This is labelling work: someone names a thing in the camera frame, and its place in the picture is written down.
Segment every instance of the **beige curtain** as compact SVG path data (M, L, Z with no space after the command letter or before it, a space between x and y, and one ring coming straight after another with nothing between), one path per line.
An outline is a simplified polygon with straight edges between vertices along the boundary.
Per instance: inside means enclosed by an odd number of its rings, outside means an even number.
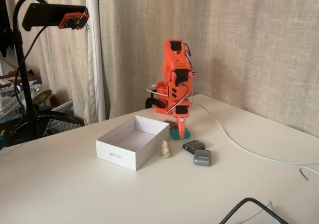
M13 15L18 0L7 0L8 12ZM85 5L86 0L46 0L48 3ZM40 28L33 27L26 32L22 20L26 9L34 0L26 1L19 12L18 21L23 37L23 49L26 52ZM74 115L84 119L86 124L99 121L96 109L96 87L93 79L92 54L90 49L91 33L83 30L58 29L48 27L40 35L26 59L28 69L41 76L48 84L57 105L73 99Z
M100 0L110 117L144 108L163 42L181 38L196 93L319 136L318 14L319 0Z

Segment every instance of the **table surface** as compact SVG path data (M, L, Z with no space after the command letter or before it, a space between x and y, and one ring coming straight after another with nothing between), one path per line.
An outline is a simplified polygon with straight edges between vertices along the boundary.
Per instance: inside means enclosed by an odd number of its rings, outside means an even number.
M132 115L173 120L152 109L139 111L0 151L0 223L218 224L252 197L271 200L290 224L317 224L319 177L306 170L306 181L298 166L238 149L198 104L251 151L291 162L319 160L319 138L196 95L186 127L211 150L211 167L195 166L182 141L172 140L172 158L162 159L158 151L137 172L98 159L95 140ZM258 210L246 204L229 223ZM263 213L246 223L275 224Z

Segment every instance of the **open white box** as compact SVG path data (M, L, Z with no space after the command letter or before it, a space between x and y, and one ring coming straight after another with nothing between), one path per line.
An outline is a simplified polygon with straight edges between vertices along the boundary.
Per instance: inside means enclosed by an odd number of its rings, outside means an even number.
M96 140L98 158L137 171L168 140L169 124L134 116Z

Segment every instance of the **beige figurine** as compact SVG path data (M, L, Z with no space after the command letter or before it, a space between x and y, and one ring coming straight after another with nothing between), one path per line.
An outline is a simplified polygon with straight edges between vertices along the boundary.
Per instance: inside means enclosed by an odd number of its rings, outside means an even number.
M165 140L161 144L160 153L161 153L162 158L170 158L170 147Z

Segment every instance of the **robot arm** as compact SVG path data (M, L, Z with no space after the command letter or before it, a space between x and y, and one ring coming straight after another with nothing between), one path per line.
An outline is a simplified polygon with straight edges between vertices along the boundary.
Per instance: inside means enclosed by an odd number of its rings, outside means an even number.
M191 102L186 98L192 91L193 72L185 54L183 40L167 40L164 43L164 80L158 82L158 100L164 108L154 106L155 111L173 114L177 119L180 139L184 138L185 122L190 113Z

